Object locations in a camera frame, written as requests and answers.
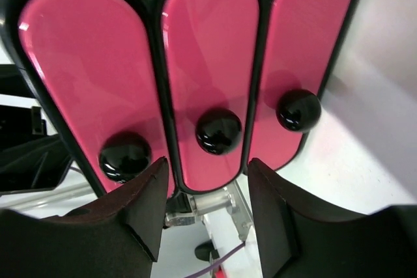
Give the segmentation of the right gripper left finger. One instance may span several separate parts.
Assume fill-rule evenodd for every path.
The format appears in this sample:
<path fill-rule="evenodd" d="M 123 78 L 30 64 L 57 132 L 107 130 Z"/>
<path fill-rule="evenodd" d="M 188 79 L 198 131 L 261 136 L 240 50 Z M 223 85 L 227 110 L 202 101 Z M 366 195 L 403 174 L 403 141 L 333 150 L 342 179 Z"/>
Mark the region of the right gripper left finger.
<path fill-rule="evenodd" d="M 64 216 L 1 210 L 2 277 L 150 277 L 164 226 L 169 165 Z"/>

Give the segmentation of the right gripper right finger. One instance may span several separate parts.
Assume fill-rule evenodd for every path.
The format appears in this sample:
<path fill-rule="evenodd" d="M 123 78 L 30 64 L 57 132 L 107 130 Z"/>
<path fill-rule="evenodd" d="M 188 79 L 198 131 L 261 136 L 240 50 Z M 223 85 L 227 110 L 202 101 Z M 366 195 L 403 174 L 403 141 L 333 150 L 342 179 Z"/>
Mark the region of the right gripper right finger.
<path fill-rule="evenodd" d="M 369 215 L 324 201 L 259 159 L 248 187 L 264 277 L 415 277 L 416 207 Z"/>

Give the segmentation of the black drawer cabinet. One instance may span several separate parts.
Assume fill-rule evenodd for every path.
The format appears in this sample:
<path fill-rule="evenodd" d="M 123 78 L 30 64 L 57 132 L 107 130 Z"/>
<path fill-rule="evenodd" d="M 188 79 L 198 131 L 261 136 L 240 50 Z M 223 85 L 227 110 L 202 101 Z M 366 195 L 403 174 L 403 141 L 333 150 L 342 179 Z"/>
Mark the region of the black drawer cabinet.
<path fill-rule="evenodd" d="M 169 79 L 167 76 L 164 39 L 161 28 L 162 9 L 165 0 L 124 1 L 126 1 L 136 11 L 137 15 L 140 17 L 145 26 L 145 31 L 147 34 L 149 50 L 151 53 L 152 68 L 154 70 L 154 77 L 156 82 L 158 103 L 160 105 L 160 112 L 162 114 L 164 139 L 168 151 L 166 156 L 162 156 L 165 157 L 169 163 L 169 183 L 167 192 L 168 196 L 174 197 L 177 193 L 200 195 L 225 187 L 227 184 L 210 191 L 193 192 L 186 189 L 182 181 L 182 167 L 180 164 L 177 129 L 175 126 L 175 114 L 172 106 Z M 24 6 L 28 2 L 29 0 L 1 0 L 1 40 L 3 41 L 3 45 L 10 58 L 18 67 L 18 70 L 23 76 L 26 84 L 34 92 L 37 100 L 45 109 L 47 116 L 52 121 L 59 135 L 63 138 L 63 141 L 68 147 L 70 153 L 73 155 L 75 161 L 81 167 L 94 192 L 99 196 L 105 195 L 111 191 L 106 191 L 100 183 L 96 173 L 89 164 L 85 154 L 73 136 L 59 109 L 55 105 L 47 88 L 37 74 L 27 54 L 23 50 L 19 38 L 19 18 Z M 346 25 L 347 16 L 352 7 L 352 2 L 353 0 L 350 2 L 343 25 L 339 32 L 338 39 L 336 41 L 336 45 L 332 52 L 330 62 L 328 63 L 326 74 L 319 89 L 319 101 L 322 90 L 329 75 L 334 55 L 337 51 L 339 40 Z M 247 169 L 248 163 L 254 159 L 250 157 L 250 145 L 252 141 L 253 124 L 257 109 L 260 75 L 265 56 L 266 36 L 268 33 L 272 0 L 258 0 L 258 3 L 259 21 L 255 41 L 252 75 L 250 79 L 248 108 L 242 140 L 240 170 L 237 176 L 244 173 Z M 143 173 L 151 165 L 151 163 L 157 159 L 152 159 L 151 148 L 148 142 L 146 142 L 142 136 L 131 132 L 119 132 L 116 135 L 110 137 L 105 142 L 98 155 L 98 162 L 101 170 L 103 170 L 104 174 L 110 180 L 118 183 L 118 187 L 127 182 L 129 179 Z"/>

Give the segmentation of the pink bottom drawer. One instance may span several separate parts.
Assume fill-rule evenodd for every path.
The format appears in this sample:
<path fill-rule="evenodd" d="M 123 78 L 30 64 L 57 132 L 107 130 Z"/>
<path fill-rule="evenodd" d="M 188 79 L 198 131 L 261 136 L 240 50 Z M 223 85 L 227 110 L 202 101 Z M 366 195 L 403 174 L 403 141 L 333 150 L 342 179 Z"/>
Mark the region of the pink bottom drawer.
<path fill-rule="evenodd" d="M 145 26 L 124 0 L 29 0 L 23 50 L 106 191 L 118 187 L 98 155 L 119 132 L 136 133 L 152 159 L 168 154 Z"/>

